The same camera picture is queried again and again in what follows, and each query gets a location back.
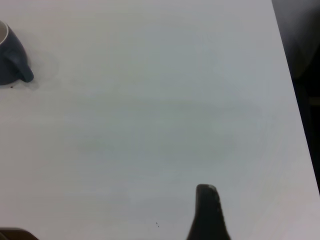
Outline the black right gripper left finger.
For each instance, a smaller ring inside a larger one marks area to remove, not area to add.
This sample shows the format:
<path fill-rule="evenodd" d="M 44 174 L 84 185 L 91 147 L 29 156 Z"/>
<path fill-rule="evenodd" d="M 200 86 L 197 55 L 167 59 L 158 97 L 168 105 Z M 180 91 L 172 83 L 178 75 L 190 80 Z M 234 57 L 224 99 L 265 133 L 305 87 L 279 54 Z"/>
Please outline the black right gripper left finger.
<path fill-rule="evenodd" d="M 39 240 L 29 231 L 16 227 L 1 227 L 0 240 Z"/>

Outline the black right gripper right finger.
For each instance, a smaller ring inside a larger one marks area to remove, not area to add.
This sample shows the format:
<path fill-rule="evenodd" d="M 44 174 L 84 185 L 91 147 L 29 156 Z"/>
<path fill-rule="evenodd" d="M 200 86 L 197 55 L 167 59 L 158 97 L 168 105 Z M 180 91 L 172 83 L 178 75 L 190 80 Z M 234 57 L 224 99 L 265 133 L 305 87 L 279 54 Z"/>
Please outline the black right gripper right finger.
<path fill-rule="evenodd" d="M 217 188 L 199 184 L 195 194 L 195 215 L 188 240 L 229 240 L 221 200 Z"/>

